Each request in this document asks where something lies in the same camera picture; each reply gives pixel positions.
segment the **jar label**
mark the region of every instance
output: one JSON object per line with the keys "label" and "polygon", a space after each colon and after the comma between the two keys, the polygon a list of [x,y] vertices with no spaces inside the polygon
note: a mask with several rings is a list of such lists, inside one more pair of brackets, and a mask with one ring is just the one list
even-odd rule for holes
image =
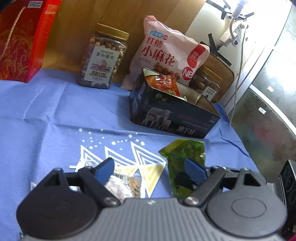
{"label": "jar label", "polygon": [[213,88],[207,86],[205,90],[203,91],[202,95],[208,100],[211,101],[214,96],[216,95],[217,91],[215,91]]}
{"label": "jar label", "polygon": [[109,80],[119,54],[119,51],[95,46],[84,79],[109,86]]}

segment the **white wall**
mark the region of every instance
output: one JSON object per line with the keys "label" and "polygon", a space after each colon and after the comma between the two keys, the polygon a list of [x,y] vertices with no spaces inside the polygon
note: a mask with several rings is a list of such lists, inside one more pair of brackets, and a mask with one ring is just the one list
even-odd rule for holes
{"label": "white wall", "polygon": [[[212,1],[220,6],[224,6],[222,0]],[[227,0],[227,2],[233,8],[238,0]],[[277,16],[281,14],[277,11],[281,9],[285,2],[286,0],[249,0],[249,4],[245,5],[242,14],[254,12],[255,15],[247,20],[249,28],[246,32],[248,41],[244,43],[244,63],[259,42],[268,40],[268,36],[272,34],[272,29],[277,24]],[[208,34],[212,33],[215,44],[218,46],[220,44],[220,37],[229,28],[229,22],[230,19],[221,19],[221,11],[205,3],[189,27],[186,36],[193,38],[197,42],[203,41],[209,45]],[[230,68],[237,76],[240,65],[241,44],[238,47],[232,45],[227,48],[221,47],[219,53],[232,63]]]}

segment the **wooden wall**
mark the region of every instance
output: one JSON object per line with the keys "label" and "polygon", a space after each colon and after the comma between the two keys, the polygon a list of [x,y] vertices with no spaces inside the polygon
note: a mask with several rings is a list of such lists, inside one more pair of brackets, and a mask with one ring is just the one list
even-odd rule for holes
{"label": "wooden wall", "polygon": [[144,38],[143,19],[154,15],[170,28],[186,33],[205,0],[63,0],[52,27],[43,68],[78,73],[95,24],[130,34],[128,49],[115,75],[122,82]]}

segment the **blue tablecloth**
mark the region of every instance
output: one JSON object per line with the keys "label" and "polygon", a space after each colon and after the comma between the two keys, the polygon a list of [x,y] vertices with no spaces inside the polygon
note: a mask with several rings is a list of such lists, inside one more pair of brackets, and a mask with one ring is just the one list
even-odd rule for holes
{"label": "blue tablecloth", "polygon": [[[70,172],[110,156],[118,171],[141,176],[146,197],[171,196],[158,151],[180,137],[133,124],[129,91],[82,87],[75,78],[42,69],[28,84],[0,81],[1,240],[19,239],[16,208],[54,167]],[[204,139],[206,165],[258,171],[223,107],[215,108],[222,118]]]}

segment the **small snack package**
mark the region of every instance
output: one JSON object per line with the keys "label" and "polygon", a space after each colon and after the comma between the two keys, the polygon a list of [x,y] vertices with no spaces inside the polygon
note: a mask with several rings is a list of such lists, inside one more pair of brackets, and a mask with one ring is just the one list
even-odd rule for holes
{"label": "small snack package", "polygon": [[126,198],[140,198],[141,180],[137,177],[113,173],[105,184],[105,188],[123,203]]}
{"label": "small snack package", "polygon": [[133,88],[143,67],[163,75],[174,74],[178,82],[188,86],[210,54],[208,46],[167,27],[154,16],[144,19],[144,34],[145,39],[131,62],[130,74],[121,86],[126,90]]}
{"label": "small snack package", "polygon": [[184,162],[186,158],[190,158],[201,165],[205,164],[204,143],[196,140],[178,139],[161,149],[159,154],[168,160],[168,172],[174,197],[184,198],[188,196],[192,190],[176,183],[175,178],[179,173],[185,172]]}
{"label": "small snack package", "polygon": [[174,74],[146,76],[147,83],[150,87],[163,91],[165,93],[181,97]]}

